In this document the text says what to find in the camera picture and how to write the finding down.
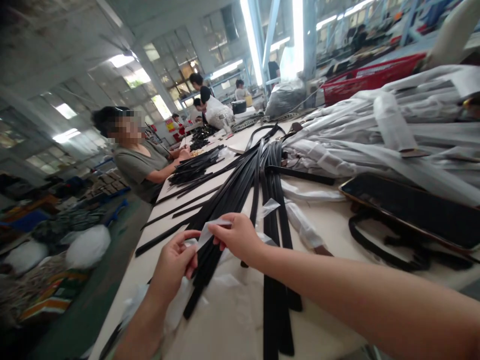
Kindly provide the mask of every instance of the factory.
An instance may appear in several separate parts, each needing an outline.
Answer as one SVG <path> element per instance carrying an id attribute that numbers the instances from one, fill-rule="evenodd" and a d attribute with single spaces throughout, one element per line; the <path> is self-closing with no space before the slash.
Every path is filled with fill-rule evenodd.
<path id="1" fill-rule="evenodd" d="M 6 359 L 480 359 L 480 1 L 0 9 Z"/>

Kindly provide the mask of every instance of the red plastic basket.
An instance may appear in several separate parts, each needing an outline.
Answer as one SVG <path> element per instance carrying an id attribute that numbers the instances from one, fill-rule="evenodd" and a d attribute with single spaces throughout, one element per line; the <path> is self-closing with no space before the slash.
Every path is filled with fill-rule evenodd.
<path id="1" fill-rule="evenodd" d="M 330 106 L 350 98 L 360 90 L 373 90 L 412 74 L 418 61 L 425 53 L 401 57 L 376 65 L 361 67 L 335 77 L 321 88 L 325 94 L 325 105 Z"/>

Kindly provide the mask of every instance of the green floor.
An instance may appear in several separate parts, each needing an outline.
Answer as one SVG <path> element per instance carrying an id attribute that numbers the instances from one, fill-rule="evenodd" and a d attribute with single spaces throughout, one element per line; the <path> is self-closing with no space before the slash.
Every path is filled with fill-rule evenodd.
<path id="1" fill-rule="evenodd" d="M 97 339 L 140 238 L 140 227 L 150 215 L 150 205 L 132 194 L 126 198 L 129 206 L 110 225 L 111 243 L 100 264 L 66 313 L 52 323 L 29 359 L 79 358 Z"/>

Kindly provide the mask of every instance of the forearm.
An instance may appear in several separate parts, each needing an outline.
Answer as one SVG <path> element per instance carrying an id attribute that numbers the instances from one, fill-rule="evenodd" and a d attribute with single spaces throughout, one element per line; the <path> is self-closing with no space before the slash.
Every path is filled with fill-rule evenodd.
<path id="1" fill-rule="evenodd" d="M 114 360 L 150 360 L 160 348 L 167 307 L 149 289 L 126 328 Z"/>
<path id="2" fill-rule="evenodd" d="M 272 246 L 248 263 L 311 299 L 397 360 L 470 360 L 480 351 L 480 305 L 420 277 Z"/>
<path id="3" fill-rule="evenodd" d="M 146 179 L 152 183 L 162 184 L 169 178 L 170 175 L 174 173 L 178 164 L 178 160 L 175 160 L 163 169 L 151 172 Z"/>
<path id="4" fill-rule="evenodd" d="M 178 158 L 180 155 L 180 151 L 181 151 L 180 149 L 170 151 L 171 158 L 172 159 Z"/>

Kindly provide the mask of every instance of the worker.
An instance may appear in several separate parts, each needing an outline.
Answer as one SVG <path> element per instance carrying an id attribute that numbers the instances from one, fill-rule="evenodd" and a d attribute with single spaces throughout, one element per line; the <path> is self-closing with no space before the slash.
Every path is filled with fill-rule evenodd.
<path id="1" fill-rule="evenodd" d="M 181 136 L 185 136 L 185 124 L 181 120 L 180 115 L 173 113 L 171 119 L 173 120 L 173 127 L 175 130 L 177 130 Z"/>
<path id="2" fill-rule="evenodd" d="M 191 74 L 189 80 L 193 88 L 200 92 L 200 98 L 194 99 L 193 105 L 201 112 L 204 124 L 220 130 L 224 127 L 224 121 L 228 123 L 234 121 L 232 109 L 212 96 L 210 89 L 203 85 L 204 78 L 199 73 Z"/>
<path id="3" fill-rule="evenodd" d="M 393 359 L 480 359 L 476 300 L 390 267 L 270 246 L 246 215 L 221 218 L 231 228 L 208 225 L 221 251 L 228 248 L 251 268 L 312 300 Z M 182 277 L 191 279 L 198 266 L 196 246 L 186 247 L 184 240 L 199 236 L 200 231 L 184 231 L 163 247 L 114 359 L 147 360 L 159 349 L 167 307 Z"/>
<path id="4" fill-rule="evenodd" d="M 272 60 L 268 62 L 268 73 L 270 75 L 270 80 L 280 77 L 280 67 L 276 61 Z"/>
<path id="5" fill-rule="evenodd" d="M 187 146 L 168 151 L 143 139 L 141 119 L 128 107 L 106 106 L 92 114 L 100 134 L 117 143 L 113 159 L 134 194 L 154 204 L 180 161 L 190 159 Z"/>
<path id="6" fill-rule="evenodd" d="M 247 96 L 250 95 L 249 91 L 244 88 L 244 81 L 242 79 L 238 79 L 235 83 L 236 90 L 235 90 L 235 100 L 245 100 Z"/>
<path id="7" fill-rule="evenodd" d="M 367 27 L 365 24 L 360 24 L 355 35 L 353 36 L 353 39 L 351 40 L 351 48 L 353 49 L 353 53 L 356 53 L 364 46 L 367 35 Z"/>

